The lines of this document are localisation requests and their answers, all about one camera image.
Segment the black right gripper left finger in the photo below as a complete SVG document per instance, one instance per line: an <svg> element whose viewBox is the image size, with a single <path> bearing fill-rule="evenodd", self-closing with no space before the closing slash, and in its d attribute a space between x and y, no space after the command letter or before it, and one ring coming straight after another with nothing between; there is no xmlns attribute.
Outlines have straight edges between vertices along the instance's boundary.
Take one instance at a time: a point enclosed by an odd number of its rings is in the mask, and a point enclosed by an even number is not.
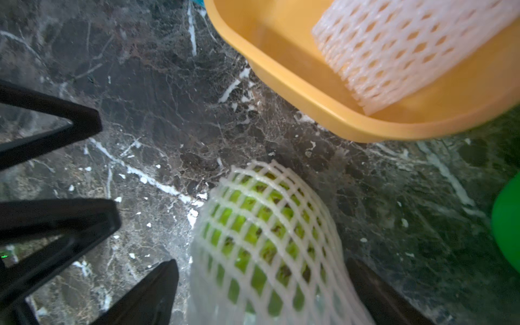
<svg viewBox="0 0 520 325"><path fill-rule="evenodd" d="M94 324L168 325L178 282L176 260L162 262Z"/></svg>

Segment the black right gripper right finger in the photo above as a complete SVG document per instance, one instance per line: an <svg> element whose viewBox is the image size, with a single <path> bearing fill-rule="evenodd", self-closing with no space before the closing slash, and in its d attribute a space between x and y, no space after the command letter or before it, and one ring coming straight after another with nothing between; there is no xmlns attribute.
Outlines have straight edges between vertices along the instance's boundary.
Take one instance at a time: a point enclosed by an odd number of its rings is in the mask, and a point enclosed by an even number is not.
<svg viewBox="0 0 520 325"><path fill-rule="evenodd" d="M345 265L359 298L376 324L434 325L364 262L349 258Z"/></svg>

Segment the bright green plastic basket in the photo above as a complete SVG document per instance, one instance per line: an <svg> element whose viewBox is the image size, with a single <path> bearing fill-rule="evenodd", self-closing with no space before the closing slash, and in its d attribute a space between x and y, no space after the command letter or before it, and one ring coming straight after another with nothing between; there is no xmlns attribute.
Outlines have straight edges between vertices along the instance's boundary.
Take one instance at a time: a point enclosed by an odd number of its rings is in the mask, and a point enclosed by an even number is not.
<svg viewBox="0 0 520 325"><path fill-rule="evenodd" d="M500 191L492 210L492 233L498 248L519 272L519 173Z"/></svg>

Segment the yellow plastic tub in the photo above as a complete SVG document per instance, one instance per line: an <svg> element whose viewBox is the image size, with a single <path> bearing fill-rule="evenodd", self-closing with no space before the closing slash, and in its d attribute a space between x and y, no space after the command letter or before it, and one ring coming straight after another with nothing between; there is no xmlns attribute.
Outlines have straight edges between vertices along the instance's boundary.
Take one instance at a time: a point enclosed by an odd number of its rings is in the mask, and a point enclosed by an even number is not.
<svg viewBox="0 0 520 325"><path fill-rule="evenodd" d="M355 142L467 131L519 103L518 1L206 1L278 95Z"/></svg>

